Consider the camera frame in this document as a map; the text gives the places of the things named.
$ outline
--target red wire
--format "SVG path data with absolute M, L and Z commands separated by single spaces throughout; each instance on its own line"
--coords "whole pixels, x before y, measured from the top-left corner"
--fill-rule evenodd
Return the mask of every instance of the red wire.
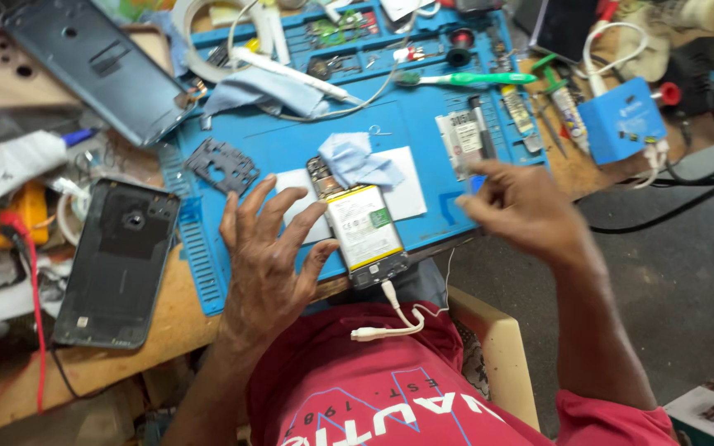
M 37 288 L 37 250 L 32 234 L 24 224 L 21 216 L 13 212 L 2 212 L 0 223 L 13 227 L 29 247 L 30 269 L 32 270 L 32 301 L 35 306 L 35 324 L 37 325 L 37 341 L 40 343 L 40 378 L 37 383 L 37 413 L 43 414 L 43 388 L 46 382 L 46 339 L 43 335 L 43 318 L 40 316 L 40 292 Z

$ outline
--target hand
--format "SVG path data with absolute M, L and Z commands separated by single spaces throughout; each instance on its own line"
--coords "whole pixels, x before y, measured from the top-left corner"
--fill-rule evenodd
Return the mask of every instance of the hand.
M 486 181 L 475 196 L 462 195 L 456 203 L 487 232 L 551 266 L 598 254 L 585 220 L 544 167 L 491 160 L 471 170 Z
M 312 247 L 297 275 L 294 259 L 313 223 L 327 209 L 315 202 L 296 217 L 278 238 L 283 214 L 299 198 L 303 187 L 290 187 L 263 207 L 277 182 L 273 174 L 258 183 L 241 206 L 228 194 L 219 232 L 230 255 L 230 284 L 220 322 L 219 337 L 235 347 L 267 347 L 296 320 L 316 293 L 318 275 L 337 240 L 323 240 Z

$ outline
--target light blue cloth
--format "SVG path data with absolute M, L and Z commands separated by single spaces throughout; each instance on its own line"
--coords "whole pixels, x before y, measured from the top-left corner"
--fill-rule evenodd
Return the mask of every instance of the light blue cloth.
M 357 183 L 397 186 L 404 174 L 390 159 L 371 153 L 368 138 L 368 132 L 333 133 L 318 153 L 343 187 Z
M 170 18 L 170 11 L 150 11 L 146 10 L 140 15 L 139 23 L 152 23 L 158 25 L 164 34 L 170 39 L 170 59 L 172 60 L 172 70 L 175 77 L 183 76 L 189 71 L 186 66 L 186 52 L 189 46 L 186 39 L 175 28 Z
M 203 106 L 204 116 L 251 104 L 263 104 L 277 115 L 283 106 L 304 117 L 317 117 L 329 110 L 324 93 L 288 76 L 260 68 L 248 68 L 228 76 L 214 87 Z

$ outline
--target red t-shirt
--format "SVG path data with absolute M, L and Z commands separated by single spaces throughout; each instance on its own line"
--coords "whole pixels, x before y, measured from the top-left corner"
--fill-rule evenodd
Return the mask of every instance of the red t-shirt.
M 413 320 L 411 304 L 402 308 Z M 446 314 L 426 315 L 414 335 L 351 340 L 364 326 L 403 323 L 386 304 L 337 306 L 299 318 L 274 341 L 248 386 L 255 446 L 551 444 L 462 378 L 462 341 Z M 559 444 L 674 444 L 662 408 L 565 390 L 556 398 Z

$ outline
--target disassembled smartphone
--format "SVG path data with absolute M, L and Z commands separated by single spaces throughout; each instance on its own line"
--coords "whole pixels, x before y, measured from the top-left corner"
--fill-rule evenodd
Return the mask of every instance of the disassembled smartphone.
M 329 204 L 329 226 L 355 289 L 370 287 L 409 268 L 409 257 L 387 210 L 382 190 L 358 184 L 344 189 L 321 157 L 307 162 L 313 189 Z
M 90 192 L 54 338 L 136 349 L 148 336 L 181 200 L 106 178 Z
M 92 0 L 18 2 L 0 26 L 136 147 L 153 145 L 194 109 L 186 88 Z

